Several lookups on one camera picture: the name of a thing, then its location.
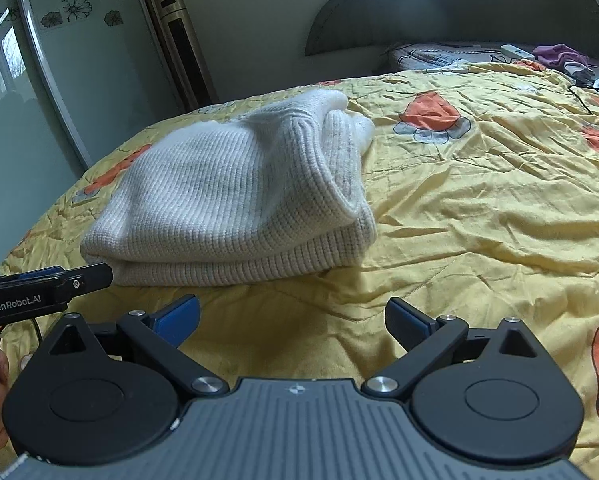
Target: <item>handheld device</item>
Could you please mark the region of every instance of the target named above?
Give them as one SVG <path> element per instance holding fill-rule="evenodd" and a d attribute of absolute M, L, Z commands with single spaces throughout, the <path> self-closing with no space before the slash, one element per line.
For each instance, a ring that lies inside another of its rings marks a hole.
<path fill-rule="evenodd" d="M 48 267 L 0 276 L 0 326 L 62 312 L 72 298 L 107 287 L 112 279 L 106 264 L 73 270 Z"/>
<path fill-rule="evenodd" d="M 361 387 L 230 388 L 177 349 L 199 319 L 194 296 L 113 323 L 61 317 L 6 398 L 20 457 L 0 479 L 585 479 L 568 460 L 582 402 L 522 320 L 469 328 L 391 298 L 407 353 Z"/>

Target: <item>blue gripper pad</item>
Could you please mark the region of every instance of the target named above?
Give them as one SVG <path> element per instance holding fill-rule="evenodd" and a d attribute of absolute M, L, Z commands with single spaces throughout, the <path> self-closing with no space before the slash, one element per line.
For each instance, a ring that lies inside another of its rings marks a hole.
<path fill-rule="evenodd" d="M 187 294 L 153 314 L 151 319 L 153 332 L 178 347 L 200 324 L 200 302 Z"/>
<path fill-rule="evenodd" d="M 23 282 L 24 280 L 35 280 L 37 278 L 45 278 L 54 274 L 61 274 L 64 268 L 61 266 L 46 267 L 45 269 L 29 270 L 28 272 L 20 272 L 19 274 L 8 274 L 0 276 L 0 283 L 7 282 Z"/>
<path fill-rule="evenodd" d="M 400 298 L 390 298 L 384 312 L 386 328 L 406 351 L 411 351 L 433 335 L 439 325 Z"/>

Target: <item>metal screw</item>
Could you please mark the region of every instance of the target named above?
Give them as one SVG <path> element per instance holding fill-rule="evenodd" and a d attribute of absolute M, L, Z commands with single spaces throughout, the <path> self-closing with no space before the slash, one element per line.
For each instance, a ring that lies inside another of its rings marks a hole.
<path fill-rule="evenodd" d="M 24 357 L 22 357 L 22 360 L 20 361 L 20 371 L 24 370 L 24 368 L 26 367 L 26 365 L 28 364 L 28 362 L 31 360 L 31 357 L 33 357 L 33 356 L 30 355 L 30 354 L 25 355 Z"/>
<path fill-rule="evenodd" d="M 216 394 L 224 388 L 224 381 L 219 377 L 198 377 L 191 387 L 201 394 Z"/>
<path fill-rule="evenodd" d="M 391 377 L 375 376 L 366 381 L 366 387 L 372 392 L 388 394 L 394 392 L 399 384 Z"/>

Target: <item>white cloth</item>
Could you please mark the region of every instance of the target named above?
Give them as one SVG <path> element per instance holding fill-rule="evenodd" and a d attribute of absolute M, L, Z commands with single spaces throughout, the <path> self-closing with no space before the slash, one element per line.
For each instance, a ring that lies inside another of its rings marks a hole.
<path fill-rule="evenodd" d="M 373 123 L 313 90 L 170 133 L 127 170 L 81 253 L 118 285 L 231 285 L 359 263 Z"/>

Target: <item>bed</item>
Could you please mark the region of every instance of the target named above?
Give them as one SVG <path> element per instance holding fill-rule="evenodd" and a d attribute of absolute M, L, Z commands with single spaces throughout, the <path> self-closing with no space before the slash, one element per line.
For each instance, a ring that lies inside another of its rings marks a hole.
<path fill-rule="evenodd" d="M 359 267 L 224 288 L 112 286 L 70 308 L 101 322 L 139 307 L 153 312 L 192 292 L 202 321 L 180 348 L 231 384 L 239 376 L 361 381 L 403 354 L 384 327 L 392 296 L 472 326 L 518 316 L 583 399 L 572 460 L 599 480 L 599 95 L 575 90 L 590 114 L 560 73 L 504 63 L 320 86 L 345 92 L 349 109 L 376 126 L 362 172 L 378 240 Z M 87 171 L 0 273 L 82 266 L 81 236 L 152 143 L 185 124 L 223 121 L 306 89 L 213 105 L 146 128 Z M 431 114 L 437 126 L 427 132 L 421 118 Z M 458 118 L 460 131 L 444 128 Z M 42 330 L 54 320 L 41 319 Z M 4 330 L 12 381 L 35 347 L 32 324 Z M 0 459 L 12 460 L 12 449 Z"/>

